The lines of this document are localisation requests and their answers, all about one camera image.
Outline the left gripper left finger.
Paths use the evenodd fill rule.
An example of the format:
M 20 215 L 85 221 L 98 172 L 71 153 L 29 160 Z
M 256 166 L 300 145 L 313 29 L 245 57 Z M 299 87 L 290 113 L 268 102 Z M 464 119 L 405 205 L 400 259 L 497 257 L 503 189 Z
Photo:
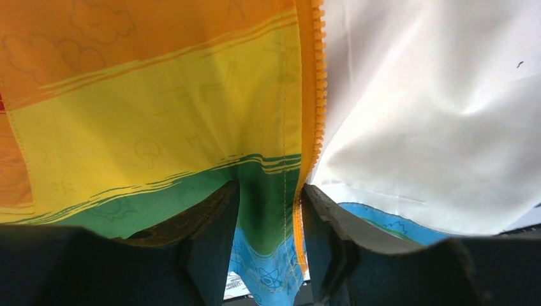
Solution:
M 240 186 L 128 238 L 1 226 L 2 305 L 221 305 Z

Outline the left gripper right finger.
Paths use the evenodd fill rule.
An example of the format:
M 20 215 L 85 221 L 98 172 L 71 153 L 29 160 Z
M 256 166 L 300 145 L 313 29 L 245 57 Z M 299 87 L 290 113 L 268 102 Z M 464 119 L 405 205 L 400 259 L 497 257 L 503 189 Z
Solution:
M 317 305 L 539 305 L 540 226 L 424 246 L 302 188 Z

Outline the rainbow striped hooded jacket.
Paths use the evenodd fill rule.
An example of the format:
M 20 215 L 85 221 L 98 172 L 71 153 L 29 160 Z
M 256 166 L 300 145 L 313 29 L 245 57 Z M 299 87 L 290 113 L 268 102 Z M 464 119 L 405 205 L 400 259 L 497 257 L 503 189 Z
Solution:
M 424 246 L 540 226 L 540 2 L 1 2 L 1 226 L 128 238 L 229 181 L 221 305 L 294 305 L 305 185 Z

